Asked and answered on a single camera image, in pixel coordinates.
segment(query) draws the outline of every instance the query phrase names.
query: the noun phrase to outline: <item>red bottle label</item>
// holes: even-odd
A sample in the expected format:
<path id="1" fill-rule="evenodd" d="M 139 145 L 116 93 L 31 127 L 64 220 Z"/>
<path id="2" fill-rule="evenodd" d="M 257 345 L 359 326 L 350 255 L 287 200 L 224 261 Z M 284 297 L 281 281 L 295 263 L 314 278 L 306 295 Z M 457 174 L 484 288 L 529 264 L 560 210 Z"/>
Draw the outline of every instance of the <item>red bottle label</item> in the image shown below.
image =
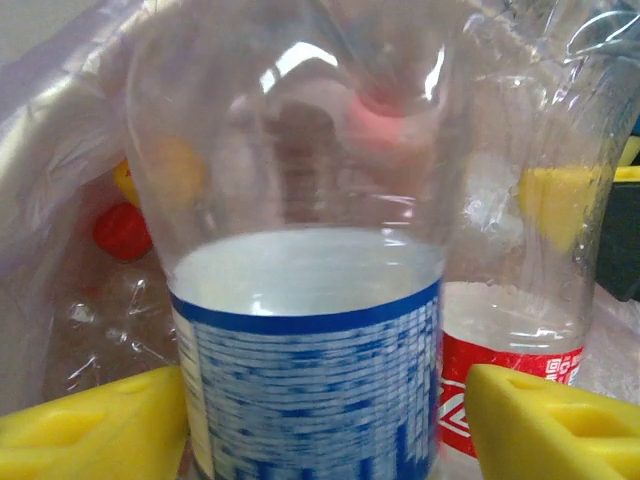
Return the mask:
<path id="1" fill-rule="evenodd" d="M 476 363 L 490 363 L 571 385 L 578 373 L 584 348 L 551 355 L 498 352 L 444 334 L 440 386 L 440 435 L 444 443 L 475 457 L 464 411 L 467 374 Z"/>

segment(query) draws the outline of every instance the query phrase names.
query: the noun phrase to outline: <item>bottle label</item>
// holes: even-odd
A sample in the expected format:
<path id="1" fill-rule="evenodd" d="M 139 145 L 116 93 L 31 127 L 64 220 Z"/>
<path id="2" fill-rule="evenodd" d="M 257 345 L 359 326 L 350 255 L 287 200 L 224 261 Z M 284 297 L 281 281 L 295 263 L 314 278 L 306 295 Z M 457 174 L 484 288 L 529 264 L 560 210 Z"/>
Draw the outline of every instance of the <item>bottle label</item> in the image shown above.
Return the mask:
<path id="1" fill-rule="evenodd" d="M 215 480 L 427 478 L 437 456 L 439 293 L 436 282 L 363 310 L 289 317 L 172 296 L 187 334 L 199 467 Z"/>
<path id="2" fill-rule="evenodd" d="M 465 381 L 472 365 L 500 365 L 571 385 L 578 373 L 583 350 L 584 348 L 578 348 L 571 352 L 552 355 L 498 352 L 458 340 L 445 333 L 439 412 L 442 441 L 462 453 L 476 456 L 464 411 Z"/>

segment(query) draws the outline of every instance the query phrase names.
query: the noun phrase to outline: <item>blue bottle label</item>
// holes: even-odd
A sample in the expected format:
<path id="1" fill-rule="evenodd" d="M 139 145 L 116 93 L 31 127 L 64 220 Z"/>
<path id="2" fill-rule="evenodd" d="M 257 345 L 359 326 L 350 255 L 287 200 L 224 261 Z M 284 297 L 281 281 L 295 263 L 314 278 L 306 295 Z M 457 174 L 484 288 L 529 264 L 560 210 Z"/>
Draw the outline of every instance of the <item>blue bottle label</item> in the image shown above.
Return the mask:
<path id="1" fill-rule="evenodd" d="M 437 456 L 439 289 L 294 317 L 173 296 L 200 468 L 215 480 L 427 478 Z"/>

